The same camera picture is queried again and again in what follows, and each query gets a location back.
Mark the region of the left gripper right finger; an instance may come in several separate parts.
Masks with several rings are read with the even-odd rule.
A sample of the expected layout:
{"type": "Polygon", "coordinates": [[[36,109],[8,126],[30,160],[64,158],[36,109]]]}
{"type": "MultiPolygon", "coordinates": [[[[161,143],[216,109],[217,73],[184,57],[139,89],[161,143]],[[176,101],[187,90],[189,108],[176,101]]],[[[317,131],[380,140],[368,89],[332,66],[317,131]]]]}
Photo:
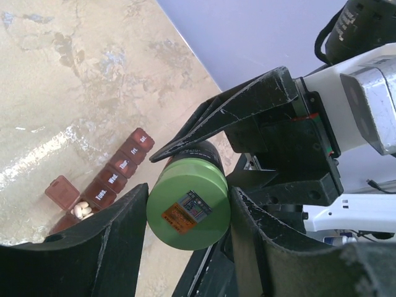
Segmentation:
{"type": "Polygon", "coordinates": [[[395,244],[333,247],[290,228],[239,188],[230,192],[240,296],[395,296],[395,244]]]}

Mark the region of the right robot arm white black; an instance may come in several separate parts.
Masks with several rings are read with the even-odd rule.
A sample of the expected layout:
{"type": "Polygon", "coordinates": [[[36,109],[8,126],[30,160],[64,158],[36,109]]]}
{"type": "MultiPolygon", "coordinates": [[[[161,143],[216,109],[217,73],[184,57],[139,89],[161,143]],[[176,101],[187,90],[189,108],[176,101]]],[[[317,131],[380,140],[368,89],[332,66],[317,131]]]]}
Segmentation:
{"type": "Polygon", "coordinates": [[[323,68],[292,78],[280,66],[205,101],[151,161],[224,132],[256,165],[234,185],[269,212],[289,222],[286,207],[303,206],[308,231],[388,237],[395,193],[346,194],[337,166],[365,144],[395,156],[395,2],[348,1],[314,48],[323,68]]]}

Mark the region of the green capped pill bottle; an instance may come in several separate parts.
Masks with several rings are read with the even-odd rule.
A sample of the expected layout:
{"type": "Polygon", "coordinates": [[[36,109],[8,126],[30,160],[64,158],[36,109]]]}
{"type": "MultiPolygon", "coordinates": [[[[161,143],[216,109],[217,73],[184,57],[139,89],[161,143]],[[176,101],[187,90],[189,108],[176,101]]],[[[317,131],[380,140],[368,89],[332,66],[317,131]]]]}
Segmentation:
{"type": "Polygon", "coordinates": [[[180,250],[207,248],[230,225],[228,185],[218,150],[205,140],[169,158],[147,201],[155,236],[180,250]]]}

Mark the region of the red weekly pill organizer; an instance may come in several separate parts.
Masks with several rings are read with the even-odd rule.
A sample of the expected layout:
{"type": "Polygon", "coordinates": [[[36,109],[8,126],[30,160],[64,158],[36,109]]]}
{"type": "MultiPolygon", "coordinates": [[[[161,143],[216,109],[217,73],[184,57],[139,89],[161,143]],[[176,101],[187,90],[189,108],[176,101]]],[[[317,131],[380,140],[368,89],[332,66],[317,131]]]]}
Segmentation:
{"type": "Polygon", "coordinates": [[[46,188],[45,195],[65,211],[65,214],[52,227],[50,235],[82,221],[70,213],[79,202],[88,202],[93,209],[93,215],[113,204],[154,144],[155,141],[138,127],[82,192],[63,175],[53,180],[46,188]]]}

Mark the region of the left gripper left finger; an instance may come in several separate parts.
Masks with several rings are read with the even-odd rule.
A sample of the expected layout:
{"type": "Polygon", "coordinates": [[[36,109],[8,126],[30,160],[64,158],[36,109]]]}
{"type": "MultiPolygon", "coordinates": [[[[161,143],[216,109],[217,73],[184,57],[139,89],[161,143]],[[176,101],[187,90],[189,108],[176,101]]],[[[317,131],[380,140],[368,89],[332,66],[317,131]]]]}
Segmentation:
{"type": "Polygon", "coordinates": [[[43,243],[1,247],[1,296],[134,296],[147,197],[140,184],[43,243]]]}

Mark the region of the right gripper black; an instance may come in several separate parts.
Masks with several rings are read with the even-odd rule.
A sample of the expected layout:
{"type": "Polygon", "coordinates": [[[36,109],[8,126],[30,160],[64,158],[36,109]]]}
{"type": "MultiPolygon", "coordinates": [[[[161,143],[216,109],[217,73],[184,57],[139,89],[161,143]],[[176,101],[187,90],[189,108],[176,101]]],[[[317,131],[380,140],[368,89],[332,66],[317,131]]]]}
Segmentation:
{"type": "Polygon", "coordinates": [[[229,187],[258,205],[328,206],[343,193],[339,156],[319,97],[297,96],[289,69],[276,67],[201,103],[149,160],[156,163],[225,130],[233,150],[256,164],[230,173],[229,187]]]}

